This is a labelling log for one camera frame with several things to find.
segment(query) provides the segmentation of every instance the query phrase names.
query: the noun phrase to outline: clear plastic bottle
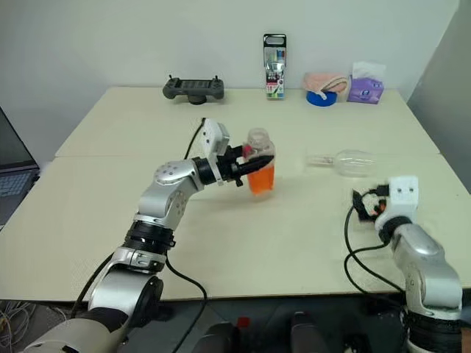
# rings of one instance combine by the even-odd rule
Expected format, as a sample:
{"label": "clear plastic bottle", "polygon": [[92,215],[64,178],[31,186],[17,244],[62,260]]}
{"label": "clear plastic bottle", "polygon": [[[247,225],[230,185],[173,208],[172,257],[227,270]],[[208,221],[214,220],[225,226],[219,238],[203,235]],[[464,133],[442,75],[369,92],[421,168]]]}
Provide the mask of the clear plastic bottle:
{"label": "clear plastic bottle", "polygon": [[376,159],[373,154],[355,149],[345,149],[335,156],[308,155],[306,165],[332,167],[346,177],[368,177],[373,174]]}
{"label": "clear plastic bottle", "polygon": [[[251,129],[244,145],[244,158],[250,160],[253,157],[274,156],[275,145],[270,140],[268,132],[262,128]],[[275,159],[261,170],[247,175],[250,190],[254,195],[261,195],[273,190],[275,178]]]}

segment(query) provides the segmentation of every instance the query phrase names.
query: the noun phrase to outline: tissue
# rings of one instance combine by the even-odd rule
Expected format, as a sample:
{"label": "tissue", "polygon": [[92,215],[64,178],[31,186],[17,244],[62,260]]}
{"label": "tissue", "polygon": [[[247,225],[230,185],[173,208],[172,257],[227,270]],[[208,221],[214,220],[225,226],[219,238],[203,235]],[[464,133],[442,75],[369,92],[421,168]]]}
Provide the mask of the tissue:
{"label": "tissue", "polygon": [[353,63],[348,101],[377,104],[384,86],[386,65],[360,61]]}

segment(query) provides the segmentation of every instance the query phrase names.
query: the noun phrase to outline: orange liquid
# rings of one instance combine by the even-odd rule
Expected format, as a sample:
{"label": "orange liquid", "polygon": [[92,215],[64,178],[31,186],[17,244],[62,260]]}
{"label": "orange liquid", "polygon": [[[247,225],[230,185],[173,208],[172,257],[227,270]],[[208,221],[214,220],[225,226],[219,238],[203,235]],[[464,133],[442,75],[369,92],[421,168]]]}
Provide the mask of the orange liquid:
{"label": "orange liquid", "polygon": [[260,195],[266,191],[273,190],[273,179],[275,176],[275,166],[263,168],[255,173],[247,175],[250,190],[254,195]]}

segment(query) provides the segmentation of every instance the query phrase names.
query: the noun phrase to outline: black controller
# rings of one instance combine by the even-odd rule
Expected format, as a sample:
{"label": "black controller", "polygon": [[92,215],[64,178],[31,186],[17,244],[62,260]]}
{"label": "black controller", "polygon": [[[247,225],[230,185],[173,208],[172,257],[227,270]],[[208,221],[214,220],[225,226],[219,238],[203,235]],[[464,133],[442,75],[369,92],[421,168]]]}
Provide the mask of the black controller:
{"label": "black controller", "polygon": [[170,75],[162,92],[168,99],[185,94],[190,103],[203,104],[207,101],[206,96],[224,98],[224,83],[217,76],[213,79],[179,79]]}

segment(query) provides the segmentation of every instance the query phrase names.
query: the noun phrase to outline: laptop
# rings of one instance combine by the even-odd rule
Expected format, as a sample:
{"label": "laptop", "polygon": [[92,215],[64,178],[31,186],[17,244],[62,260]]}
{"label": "laptop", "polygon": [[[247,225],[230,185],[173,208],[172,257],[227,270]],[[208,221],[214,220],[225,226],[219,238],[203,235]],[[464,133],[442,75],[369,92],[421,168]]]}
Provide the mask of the laptop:
{"label": "laptop", "polygon": [[38,179],[39,167],[0,107],[0,229]]}

